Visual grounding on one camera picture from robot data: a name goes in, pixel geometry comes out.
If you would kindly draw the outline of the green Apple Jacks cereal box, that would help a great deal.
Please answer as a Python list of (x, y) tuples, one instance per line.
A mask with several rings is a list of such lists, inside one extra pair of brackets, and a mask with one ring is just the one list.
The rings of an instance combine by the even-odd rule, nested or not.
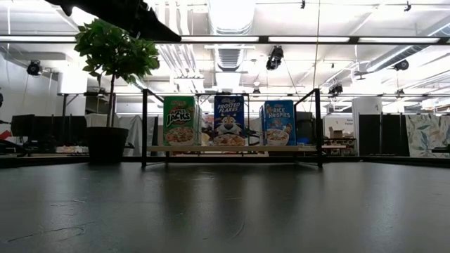
[(166, 96), (163, 105), (163, 145), (200, 145), (200, 116), (201, 109), (193, 96)]

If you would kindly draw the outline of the black plant pot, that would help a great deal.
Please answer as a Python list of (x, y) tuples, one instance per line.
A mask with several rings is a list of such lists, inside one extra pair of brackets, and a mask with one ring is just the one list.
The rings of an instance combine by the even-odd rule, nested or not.
[(128, 129), (115, 127), (88, 127), (86, 139), (89, 161), (95, 164), (117, 164), (122, 161)]

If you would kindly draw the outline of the black overhead frame bar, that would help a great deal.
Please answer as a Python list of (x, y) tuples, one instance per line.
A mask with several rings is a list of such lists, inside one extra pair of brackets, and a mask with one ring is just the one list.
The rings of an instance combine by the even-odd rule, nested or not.
[[(70, 35), (0, 35), (0, 43), (73, 44)], [(333, 36), (183, 36), (181, 44), (323, 44), (323, 45), (388, 45), (450, 46), (450, 37), (333, 37)]]

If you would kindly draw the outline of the light blue Rice Krispies box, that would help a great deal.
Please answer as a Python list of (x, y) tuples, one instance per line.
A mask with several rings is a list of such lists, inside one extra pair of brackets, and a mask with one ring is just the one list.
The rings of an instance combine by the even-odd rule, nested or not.
[(294, 146), (296, 144), (295, 110), (292, 100), (267, 100), (260, 108), (262, 144)]

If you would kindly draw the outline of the black partition panels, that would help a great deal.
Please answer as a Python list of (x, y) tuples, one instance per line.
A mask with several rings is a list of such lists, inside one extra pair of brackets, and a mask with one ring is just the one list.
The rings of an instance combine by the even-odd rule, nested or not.
[(87, 146), (84, 116), (12, 116), (11, 132), (24, 148), (52, 153), (60, 146)]

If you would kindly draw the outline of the dark divider panels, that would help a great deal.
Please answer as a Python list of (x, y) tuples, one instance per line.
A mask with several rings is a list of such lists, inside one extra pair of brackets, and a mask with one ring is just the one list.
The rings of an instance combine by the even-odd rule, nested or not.
[(359, 115), (358, 147), (360, 156), (409, 156), (406, 116)]

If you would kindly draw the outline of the dark blue Frosted Flakes box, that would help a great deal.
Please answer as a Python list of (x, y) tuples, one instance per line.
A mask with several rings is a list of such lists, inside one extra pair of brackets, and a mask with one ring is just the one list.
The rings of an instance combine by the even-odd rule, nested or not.
[(214, 145), (244, 146), (245, 114), (243, 96), (214, 97)]

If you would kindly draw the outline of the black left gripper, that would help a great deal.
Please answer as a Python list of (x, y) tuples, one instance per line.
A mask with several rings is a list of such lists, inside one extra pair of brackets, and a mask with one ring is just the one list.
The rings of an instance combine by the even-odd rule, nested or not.
[(60, 6), (66, 16), (74, 8), (122, 28), (132, 35), (153, 41), (180, 42), (181, 37), (158, 20), (155, 12), (143, 0), (45, 0)]

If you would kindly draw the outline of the black table mat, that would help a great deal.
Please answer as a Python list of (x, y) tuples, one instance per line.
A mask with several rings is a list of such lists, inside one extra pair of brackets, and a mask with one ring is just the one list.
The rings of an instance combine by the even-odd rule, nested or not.
[(0, 170), (0, 253), (450, 253), (450, 169)]

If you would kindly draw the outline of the green leafy plant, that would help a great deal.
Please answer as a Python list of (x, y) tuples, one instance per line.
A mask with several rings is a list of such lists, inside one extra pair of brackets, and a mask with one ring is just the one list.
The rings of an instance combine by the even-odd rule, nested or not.
[(107, 127), (112, 126), (115, 82), (123, 79), (128, 84), (150, 75), (159, 68), (158, 50), (152, 41), (135, 39), (123, 29), (100, 19), (78, 27), (74, 50), (85, 57), (83, 71), (101, 83), (110, 78), (110, 98)]

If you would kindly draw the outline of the floral curtain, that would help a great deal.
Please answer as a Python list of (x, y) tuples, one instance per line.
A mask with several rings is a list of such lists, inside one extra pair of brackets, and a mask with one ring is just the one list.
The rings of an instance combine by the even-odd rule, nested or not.
[(449, 153), (434, 153), (450, 145), (450, 115), (406, 115), (406, 132), (411, 157), (450, 158)]

